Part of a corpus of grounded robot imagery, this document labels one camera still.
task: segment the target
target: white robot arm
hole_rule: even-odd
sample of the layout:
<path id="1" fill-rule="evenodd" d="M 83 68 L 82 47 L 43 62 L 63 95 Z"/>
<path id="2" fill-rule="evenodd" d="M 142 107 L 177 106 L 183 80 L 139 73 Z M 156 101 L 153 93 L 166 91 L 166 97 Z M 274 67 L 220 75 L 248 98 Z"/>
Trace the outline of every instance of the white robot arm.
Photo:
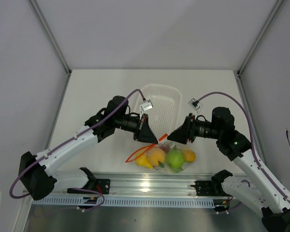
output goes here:
<path id="1" fill-rule="evenodd" d="M 262 217 L 268 231 L 290 231 L 290 192 L 265 166 L 253 144 L 235 130 L 234 117 L 229 109 L 215 108 L 211 122 L 206 119 L 200 121 L 195 115 L 189 114 L 183 125 L 168 136 L 168 140 L 186 144 L 193 143 L 196 137 L 217 139 L 220 152 L 241 168 L 256 186 L 249 188 L 230 172 L 223 170 L 212 177 L 216 192 L 239 199 Z"/>
<path id="2" fill-rule="evenodd" d="M 108 102 L 106 108 L 87 120 L 65 142 L 36 155 L 30 152 L 22 155 L 19 176 L 11 186 L 10 196 L 19 199 L 31 195 L 34 200 L 40 200 L 53 190 L 69 188 L 93 190 L 96 179 L 87 168 L 80 168 L 74 172 L 61 172 L 57 169 L 83 149 L 114 134 L 115 129 L 132 132 L 136 141 L 157 144 L 158 141 L 148 124 L 148 115 L 144 111 L 141 115 L 126 114 L 128 104 L 127 98 L 115 96 Z M 145 101 L 143 105 L 149 109 L 151 102 Z M 24 184 L 28 194 L 13 195 L 13 188 L 18 180 Z"/>

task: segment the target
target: white plastic basket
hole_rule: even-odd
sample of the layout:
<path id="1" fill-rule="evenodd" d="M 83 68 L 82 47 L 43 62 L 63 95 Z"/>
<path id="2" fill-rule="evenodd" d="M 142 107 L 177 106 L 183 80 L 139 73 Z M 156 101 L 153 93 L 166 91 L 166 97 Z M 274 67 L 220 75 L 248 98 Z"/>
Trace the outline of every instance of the white plastic basket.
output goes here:
<path id="1" fill-rule="evenodd" d="M 170 134 L 177 128 L 182 94 L 177 88 L 159 84 L 149 84 L 141 91 L 147 100 L 151 100 L 153 108 L 145 113 L 149 117 L 149 126 L 157 138 L 165 133 Z M 134 111 L 139 112 L 141 96 L 137 99 Z"/>

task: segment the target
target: metal pole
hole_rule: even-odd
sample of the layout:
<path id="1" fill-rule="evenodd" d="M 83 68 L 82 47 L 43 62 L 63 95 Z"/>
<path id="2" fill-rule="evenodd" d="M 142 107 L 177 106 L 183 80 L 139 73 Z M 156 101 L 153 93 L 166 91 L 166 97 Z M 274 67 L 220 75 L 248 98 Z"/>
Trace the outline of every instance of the metal pole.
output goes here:
<path id="1" fill-rule="evenodd" d="M 260 47 L 260 45 L 263 42 L 265 36 L 267 35 L 268 31 L 270 30 L 271 26 L 273 25 L 273 23 L 276 20 L 279 12 L 281 11 L 281 9 L 283 8 L 283 6 L 285 5 L 286 2 L 287 2 L 287 0 L 278 0 L 276 2 L 276 4 L 275 4 L 274 8 L 272 9 L 269 17 L 265 21 L 265 23 L 264 23 L 264 25 L 263 25 L 258 37 L 256 38 L 253 46 L 251 47 L 248 55 L 246 56 L 243 64 L 241 65 L 240 70 L 238 71 L 239 77 L 241 77 L 241 75 L 243 74 L 245 68 L 247 67 L 247 65 L 250 63 L 250 61 L 252 60 L 252 58 L 256 54 L 258 48 Z"/>
<path id="2" fill-rule="evenodd" d="M 237 73 L 234 72 L 234 76 L 236 79 L 236 83 L 237 83 L 237 87 L 243 102 L 243 107 L 245 108 L 246 112 L 248 113 L 248 116 L 251 120 L 251 124 L 252 124 L 252 134 L 253 134 L 253 138 L 254 138 L 254 143 L 255 143 L 255 147 L 256 150 L 259 154 L 259 156 L 261 157 L 261 159 L 263 160 L 263 162 L 266 164 L 266 159 L 265 159 L 265 153 L 264 153 L 264 149 L 263 149 L 263 145 L 262 142 L 260 140 L 260 136 L 258 134 L 257 128 L 256 128 L 256 124 L 253 120 L 252 117 L 252 113 L 251 113 L 251 109 L 248 103 L 248 98 L 247 95 L 245 93 L 244 87 L 243 87 L 243 83 L 242 83 L 242 79 L 238 76 Z"/>
<path id="3" fill-rule="evenodd" d="M 50 146 L 50 143 L 52 141 L 52 138 L 53 138 L 53 134 L 54 134 L 54 131 L 55 131 L 55 126 L 57 124 L 57 120 L 58 120 L 58 117 L 59 117 L 59 113 L 60 113 L 60 109 L 61 109 L 61 106 L 62 106 L 62 103 L 63 103 L 63 99 L 64 99 L 64 96 L 66 94 L 66 91 L 67 91 L 67 88 L 68 88 L 68 85 L 69 85 L 69 81 L 70 81 L 70 74 L 67 78 L 67 81 L 65 83 L 65 86 L 64 86 L 64 90 L 63 90 L 63 93 L 61 95 L 61 99 L 60 99 L 60 102 L 59 102 L 59 105 L 57 107 L 57 111 L 56 111 L 56 115 L 55 115 L 55 118 L 54 118 L 54 121 L 52 123 L 52 128 L 51 128 L 51 131 L 48 135 L 48 138 L 46 140 L 46 143 L 45 143 L 45 146 L 44 146 L 44 149 L 48 149 L 49 146 Z"/>
<path id="4" fill-rule="evenodd" d="M 47 21 L 46 21 L 45 17 L 43 16 L 43 13 L 42 13 L 38 3 L 36 2 L 36 0 L 28 0 L 28 3 L 30 5 L 34 15 L 36 16 L 42 30 L 44 31 L 45 36 L 47 37 L 50 45 L 52 46 L 52 48 L 54 49 L 54 52 L 56 53 L 58 59 L 60 60 L 62 67 L 64 68 L 64 70 L 67 74 L 70 74 L 71 70 L 67 64 L 67 61 L 65 60 L 65 58 L 62 54 L 62 51 L 59 48 L 58 43 L 56 42 L 56 39 L 55 39 L 52 31 L 50 30 L 50 28 L 47 24 Z"/>

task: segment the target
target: black bracket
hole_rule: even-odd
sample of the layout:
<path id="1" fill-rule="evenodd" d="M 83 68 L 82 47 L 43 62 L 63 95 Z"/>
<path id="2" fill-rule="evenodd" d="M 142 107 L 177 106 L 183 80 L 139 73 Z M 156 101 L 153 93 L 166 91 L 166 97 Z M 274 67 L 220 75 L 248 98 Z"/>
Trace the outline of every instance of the black bracket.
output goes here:
<path id="1" fill-rule="evenodd" d="M 232 173 L 227 170 L 222 170 L 219 173 L 212 176 L 212 180 L 197 180 L 194 185 L 191 185 L 196 189 L 197 196 L 204 197 L 230 197 L 231 195 L 225 193 L 222 189 L 221 183 L 229 176 L 233 176 Z"/>
<path id="2" fill-rule="evenodd" d="M 88 170 L 88 168 L 80 168 L 88 177 L 88 182 L 85 184 L 82 189 L 85 190 L 93 190 L 96 192 L 100 192 L 103 195 L 108 195 L 111 187 L 110 179 L 96 179 L 94 174 Z M 67 193 L 76 193 L 76 194 L 85 194 L 88 195 L 88 192 L 76 190 L 73 188 L 68 188 Z"/>
<path id="3" fill-rule="evenodd" d="M 211 180 L 197 180 L 195 181 L 195 185 L 191 185 L 191 187 L 195 188 L 197 192 L 197 196 L 202 196 L 202 197 L 230 197 L 231 196 L 223 191 L 217 191 Z"/>

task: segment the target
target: white wall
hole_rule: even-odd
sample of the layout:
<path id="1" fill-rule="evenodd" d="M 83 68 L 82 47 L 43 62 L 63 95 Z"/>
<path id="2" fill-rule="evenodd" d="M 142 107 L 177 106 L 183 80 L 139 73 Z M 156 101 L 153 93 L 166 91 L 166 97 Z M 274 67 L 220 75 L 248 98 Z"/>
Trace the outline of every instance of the white wall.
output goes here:
<path id="1" fill-rule="evenodd" d="M 72 69 L 237 70 L 276 0 L 38 0 Z"/>
<path id="2" fill-rule="evenodd" d="M 25 0 L 0 1 L 0 232 L 14 224 L 9 197 L 20 156 L 47 140 L 66 74 Z"/>
<path id="3" fill-rule="evenodd" d="M 269 168 L 290 189 L 290 0 L 244 72 Z"/>

